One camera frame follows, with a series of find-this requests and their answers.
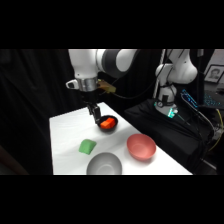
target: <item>table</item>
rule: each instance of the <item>table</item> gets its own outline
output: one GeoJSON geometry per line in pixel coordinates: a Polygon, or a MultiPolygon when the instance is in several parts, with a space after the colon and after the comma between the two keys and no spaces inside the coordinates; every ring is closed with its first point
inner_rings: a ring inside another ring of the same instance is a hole
{"type": "Polygon", "coordinates": [[[139,131],[105,103],[99,106],[102,115],[113,115],[118,118],[119,124],[113,134],[102,133],[87,108],[50,119],[55,175],[86,175],[91,159],[103,152],[113,153],[120,159],[123,175],[191,175],[159,147],[150,161],[135,160],[129,154],[126,142],[131,135],[139,131]],[[79,146],[84,139],[97,142],[91,155],[79,152],[79,146]]]}
{"type": "Polygon", "coordinates": [[[205,82],[205,90],[216,92],[218,88],[224,88],[223,83],[205,82]]]}

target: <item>red bowl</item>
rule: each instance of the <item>red bowl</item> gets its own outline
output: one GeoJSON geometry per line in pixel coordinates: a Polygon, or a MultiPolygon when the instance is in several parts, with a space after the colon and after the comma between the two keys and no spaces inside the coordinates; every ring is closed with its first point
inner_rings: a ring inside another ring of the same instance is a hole
{"type": "Polygon", "coordinates": [[[129,153],[137,160],[146,161],[156,153],[156,143],[148,136],[135,134],[127,141],[129,153]]]}

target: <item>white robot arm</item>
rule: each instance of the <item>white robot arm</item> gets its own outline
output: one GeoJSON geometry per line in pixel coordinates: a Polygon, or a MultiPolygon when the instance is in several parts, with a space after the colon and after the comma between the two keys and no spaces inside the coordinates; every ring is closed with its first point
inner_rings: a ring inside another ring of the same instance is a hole
{"type": "Polygon", "coordinates": [[[172,64],[160,65],[156,70],[156,75],[161,71],[158,79],[160,82],[160,93],[156,102],[156,109],[162,114],[173,118],[178,109],[174,104],[177,93],[173,83],[189,84],[197,77],[198,71],[191,63],[190,49],[167,50],[167,56],[172,64]]]}
{"type": "MultiPolygon", "coordinates": [[[[70,89],[80,90],[96,123],[101,117],[96,91],[98,72],[105,72],[117,79],[123,77],[128,73],[139,51],[140,49],[69,49],[76,79],[66,85],[70,89]]],[[[174,104],[176,88],[172,83],[188,84],[197,76],[197,69],[190,61],[189,51],[189,49],[168,50],[167,54],[173,64],[161,65],[156,71],[160,81],[156,109],[169,117],[178,112],[174,104]]]]}
{"type": "Polygon", "coordinates": [[[139,49],[69,49],[76,79],[66,85],[69,89],[80,90],[96,123],[101,118],[96,91],[98,72],[121,78],[128,73],[138,52],[139,49]]]}

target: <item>green cube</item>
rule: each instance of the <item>green cube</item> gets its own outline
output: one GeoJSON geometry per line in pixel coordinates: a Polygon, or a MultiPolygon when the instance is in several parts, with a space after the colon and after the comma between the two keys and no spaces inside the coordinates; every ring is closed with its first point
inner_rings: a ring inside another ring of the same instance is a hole
{"type": "Polygon", "coordinates": [[[96,142],[86,139],[81,143],[79,152],[90,155],[96,145],[96,142]]]}

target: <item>black curtain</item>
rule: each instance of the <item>black curtain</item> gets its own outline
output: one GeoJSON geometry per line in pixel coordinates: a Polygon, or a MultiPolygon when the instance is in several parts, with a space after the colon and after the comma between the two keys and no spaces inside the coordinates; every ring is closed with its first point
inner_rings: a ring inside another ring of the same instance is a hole
{"type": "MultiPolygon", "coordinates": [[[[142,49],[129,74],[115,84],[117,94],[132,97],[147,89],[161,52],[142,49]]],[[[85,106],[80,94],[65,86],[73,78],[68,50],[0,49],[0,145],[30,174],[53,174],[49,118],[85,106]]],[[[99,78],[114,81],[102,73],[99,78]]],[[[104,94],[99,102],[123,116],[125,109],[151,98],[153,90],[154,85],[135,100],[104,94]]]]}
{"type": "Polygon", "coordinates": [[[53,174],[49,118],[84,106],[73,78],[67,50],[0,50],[0,145],[30,174],[53,174]]]}

